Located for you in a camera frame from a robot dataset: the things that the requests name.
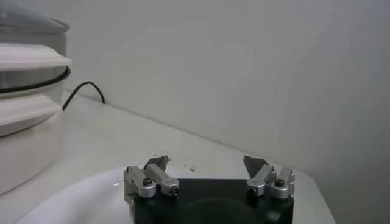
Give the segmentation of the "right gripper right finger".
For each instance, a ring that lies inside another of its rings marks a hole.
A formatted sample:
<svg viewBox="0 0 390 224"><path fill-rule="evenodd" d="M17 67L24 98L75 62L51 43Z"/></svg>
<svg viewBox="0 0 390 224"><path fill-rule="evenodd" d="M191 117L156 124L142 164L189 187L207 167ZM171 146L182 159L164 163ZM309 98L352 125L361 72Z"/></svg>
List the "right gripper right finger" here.
<svg viewBox="0 0 390 224"><path fill-rule="evenodd" d="M295 173L290 167L282 167L279 173L264 159L244 156L244 165L250 178L246 181L247 194L260 198L270 194L272 198L286 200L294 196Z"/></svg>

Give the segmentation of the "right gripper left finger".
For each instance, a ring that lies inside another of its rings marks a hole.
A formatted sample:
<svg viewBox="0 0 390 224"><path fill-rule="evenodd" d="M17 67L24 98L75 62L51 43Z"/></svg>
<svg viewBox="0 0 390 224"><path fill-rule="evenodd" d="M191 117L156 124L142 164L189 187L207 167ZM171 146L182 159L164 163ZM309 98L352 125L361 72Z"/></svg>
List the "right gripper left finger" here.
<svg viewBox="0 0 390 224"><path fill-rule="evenodd" d="M135 195L152 198L156 196L158 187L163 195L177 197L179 180L165 172L168 161L168 156L164 155L151 158L142 169L138 166L126 167L123 171L125 200Z"/></svg>

